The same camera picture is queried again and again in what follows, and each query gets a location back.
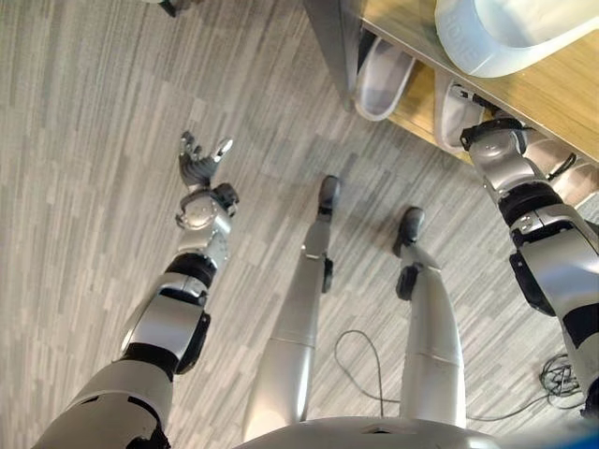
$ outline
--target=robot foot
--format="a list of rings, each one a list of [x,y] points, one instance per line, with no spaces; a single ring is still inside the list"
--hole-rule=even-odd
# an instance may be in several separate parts
[[[395,255],[401,257],[402,245],[408,246],[417,242],[423,223],[424,210],[421,208],[411,207],[403,214],[397,238],[393,243],[393,253]]]
[[[320,184],[320,192],[318,192],[318,219],[330,220],[339,201],[340,190],[339,178],[327,175]]]

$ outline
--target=floor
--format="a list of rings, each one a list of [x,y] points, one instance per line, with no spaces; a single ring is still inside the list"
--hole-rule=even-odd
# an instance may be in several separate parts
[[[323,298],[310,417],[376,415],[332,357],[349,328],[399,395],[409,305],[389,248],[406,205],[428,213],[423,246],[444,267],[466,361],[468,411],[507,413],[540,396],[563,350],[556,321],[527,305],[506,228],[471,167],[391,123],[342,110],[300,0],[204,0],[172,20],[118,0],[0,0],[0,446],[26,448],[118,355],[126,316],[173,255],[184,193],[180,133],[236,139],[219,180],[241,196],[198,366],[176,380],[178,448],[240,442],[243,408],[314,216],[323,176],[343,180]],[[597,201],[582,212],[599,219]],[[375,391],[371,353],[342,359]],[[397,405],[387,405],[389,415]],[[577,412],[539,402],[469,422],[505,434]]]

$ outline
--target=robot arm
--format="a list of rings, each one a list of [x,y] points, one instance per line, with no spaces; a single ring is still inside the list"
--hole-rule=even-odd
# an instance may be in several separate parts
[[[563,204],[541,171],[524,157],[527,130],[497,119],[464,130],[461,141],[497,204],[516,252],[510,264],[535,309],[557,316],[570,362],[599,417],[599,244],[577,211]]]
[[[232,140],[200,158],[189,133],[179,156],[189,195],[177,223],[178,252],[125,327],[122,356],[99,371],[46,429],[35,449],[168,448],[164,427],[174,374],[197,362],[210,316],[204,311],[217,271],[228,259],[230,217],[239,202],[229,184],[211,179]]]

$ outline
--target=black cable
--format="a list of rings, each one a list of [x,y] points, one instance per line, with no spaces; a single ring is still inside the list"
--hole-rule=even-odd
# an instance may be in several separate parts
[[[366,339],[366,341],[370,345],[371,349],[373,350],[374,358],[376,359],[376,372],[377,372],[377,376],[378,376],[378,393],[379,393],[378,396],[373,395],[372,393],[369,393],[364,388],[362,388],[361,385],[356,380],[356,378],[354,378],[354,376],[352,376],[351,372],[349,372],[349,369],[347,369],[345,367],[345,365],[343,363],[341,363],[341,360],[339,360],[339,355],[338,355],[339,343],[341,343],[341,340],[343,340],[343,338],[348,334],[361,335],[364,339]],[[362,395],[379,401],[379,405],[380,405],[380,409],[381,409],[381,417],[385,417],[385,409],[383,406],[384,402],[390,402],[390,403],[394,403],[394,404],[400,403],[397,399],[389,399],[389,398],[383,397],[383,379],[382,379],[382,375],[381,375],[381,360],[378,357],[378,351],[376,351],[376,347],[374,346],[373,341],[364,332],[362,332],[361,330],[357,330],[357,329],[350,329],[350,330],[346,330],[345,332],[342,332],[342,334],[337,338],[337,341],[335,342],[334,355],[335,355],[335,361],[337,362],[337,365],[339,365],[339,368],[342,369],[342,371],[345,373],[345,375],[351,381],[351,383],[354,385],[354,387],[357,388]]]
[[[377,371],[377,377],[378,377],[379,396],[373,395],[372,393],[369,393],[368,391],[364,390],[364,388],[361,387],[361,385],[358,383],[356,378],[354,378],[354,376],[351,374],[351,372],[349,372],[347,367],[343,363],[341,363],[341,361],[339,360],[339,356],[338,356],[339,344],[341,343],[341,340],[348,334],[361,335],[364,339],[366,339],[366,341],[370,345],[371,349],[373,350],[374,358],[376,359],[376,371]],[[335,356],[335,361],[337,362],[337,365],[339,365],[339,368],[342,369],[342,371],[345,373],[347,378],[359,390],[359,392],[368,398],[372,398],[372,399],[379,401],[380,409],[381,409],[381,417],[385,417],[385,410],[383,407],[384,402],[391,402],[394,404],[400,403],[400,401],[397,399],[388,399],[388,398],[383,397],[383,381],[382,381],[382,374],[381,374],[381,361],[379,359],[378,351],[376,350],[376,347],[374,346],[373,341],[364,332],[362,332],[361,330],[357,330],[357,329],[350,329],[350,330],[346,330],[345,332],[342,332],[342,334],[337,338],[337,341],[335,342],[334,356]],[[583,405],[585,403],[584,399],[575,405],[571,405],[571,406],[567,406],[567,407],[556,405],[551,401],[552,398],[568,398],[568,397],[571,397],[578,393],[582,393],[580,385],[578,384],[578,380],[577,380],[576,376],[574,375],[574,372],[572,371],[572,365],[570,365],[570,363],[568,363],[567,359],[568,359],[567,354],[557,354],[557,355],[554,355],[552,358],[550,358],[543,365],[543,368],[541,369],[541,372],[538,375],[538,380],[539,380],[541,386],[543,387],[543,389],[546,391],[545,395],[532,399],[531,401],[527,402],[523,406],[515,409],[514,411],[512,411],[510,413],[501,414],[498,416],[467,415],[466,417],[473,421],[483,421],[483,422],[487,422],[487,423],[492,423],[495,421],[502,421],[504,419],[511,418],[512,416],[515,416],[519,413],[524,412],[526,409],[528,409],[529,407],[531,407],[532,405],[534,405],[535,403],[537,403],[541,400],[546,400],[547,403],[551,407],[553,407],[555,409],[559,409],[559,410],[572,410],[577,407],[580,407],[581,405]]]
[[[507,414],[502,414],[499,416],[468,415],[467,418],[472,419],[473,421],[483,421],[486,423],[501,421],[524,412],[531,405],[543,399],[546,400],[551,407],[559,410],[572,410],[576,407],[580,407],[582,404],[584,404],[584,400],[578,404],[568,407],[555,405],[553,402],[551,402],[552,398],[568,398],[582,392],[580,385],[578,384],[578,380],[572,372],[572,365],[567,362],[567,358],[567,354],[557,354],[545,362],[545,365],[543,365],[543,368],[538,375],[538,379],[541,383],[541,386],[543,386],[543,389],[546,391],[545,395],[535,398],[522,407]]]
[[[547,175],[547,181],[552,181],[556,179],[558,176],[563,174],[564,171],[573,166],[576,161],[577,156],[573,152],[571,152],[570,155],[565,158],[565,160],[559,167],[557,167],[555,170],[553,170],[551,173]]]

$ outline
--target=white plastic container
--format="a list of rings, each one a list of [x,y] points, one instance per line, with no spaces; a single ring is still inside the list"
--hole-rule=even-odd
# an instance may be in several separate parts
[[[482,78],[536,63],[596,30],[599,0],[437,0],[437,34],[449,59]]]

